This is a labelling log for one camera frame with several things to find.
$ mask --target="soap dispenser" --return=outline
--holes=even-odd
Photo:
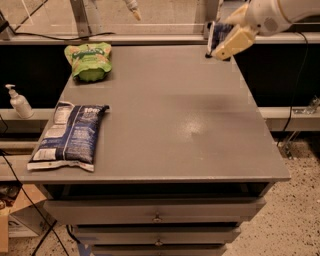
[[[14,89],[15,85],[7,84],[6,88],[9,90],[9,94],[11,97],[10,103],[12,107],[17,111],[18,115],[23,118],[27,119],[33,115],[33,110],[27,101],[27,99],[23,96],[18,94]]]

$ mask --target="blue chip bag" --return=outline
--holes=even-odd
[[[99,127],[108,105],[59,102],[53,125],[27,165],[28,170],[79,166],[94,171]]]

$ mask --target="drawer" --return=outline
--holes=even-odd
[[[93,246],[95,256],[221,256],[225,245]]]
[[[83,244],[92,245],[173,245],[225,244],[239,234],[239,228],[208,226],[121,226],[75,227],[74,235]]]
[[[265,205],[259,199],[127,199],[46,201],[45,209],[70,225],[249,221]]]

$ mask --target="gray cabinet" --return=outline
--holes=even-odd
[[[235,62],[205,52],[113,47],[104,81],[64,88],[61,100],[111,107],[94,172],[19,176],[43,185],[46,210],[96,255],[221,255],[272,185],[290,179]]]

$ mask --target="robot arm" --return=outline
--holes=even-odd
[[[223,23],[233,25],[224,41],[212,49],[212,56],[227,59],[247,48],[256,35],[271,36],[287,30],[294,22],[320,14],[319,0],[251,0]]]

